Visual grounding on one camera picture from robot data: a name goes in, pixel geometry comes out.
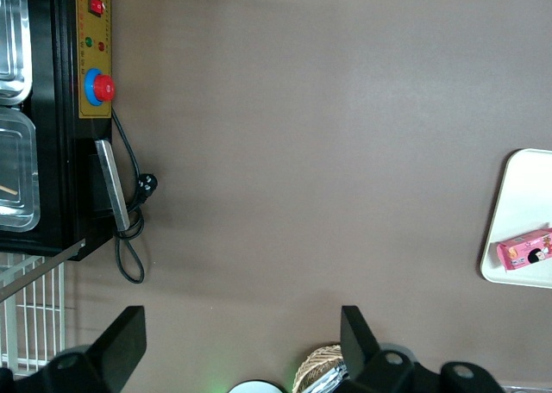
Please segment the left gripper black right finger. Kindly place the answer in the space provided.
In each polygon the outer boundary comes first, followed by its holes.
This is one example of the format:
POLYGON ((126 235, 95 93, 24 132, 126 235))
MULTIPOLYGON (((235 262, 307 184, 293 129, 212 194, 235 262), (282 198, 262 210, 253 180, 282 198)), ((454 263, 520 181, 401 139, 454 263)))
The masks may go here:
POLYGON ((469 362, 449 361, 439 371, 424 367, 401 345, 379 343, 360 309, 341 310, 340 346, 348 379, 340 392, 502 392, 486 369, 469 362))

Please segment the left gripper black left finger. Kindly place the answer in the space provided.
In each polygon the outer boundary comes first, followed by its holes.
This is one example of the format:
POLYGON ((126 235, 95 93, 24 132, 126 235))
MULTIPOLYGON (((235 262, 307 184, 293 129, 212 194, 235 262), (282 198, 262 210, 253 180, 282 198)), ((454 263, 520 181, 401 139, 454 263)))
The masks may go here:
POLYGON ((145 309, 127 307, 91 345, 65 351, 17 392, 120 392, 147 350, 145 309))

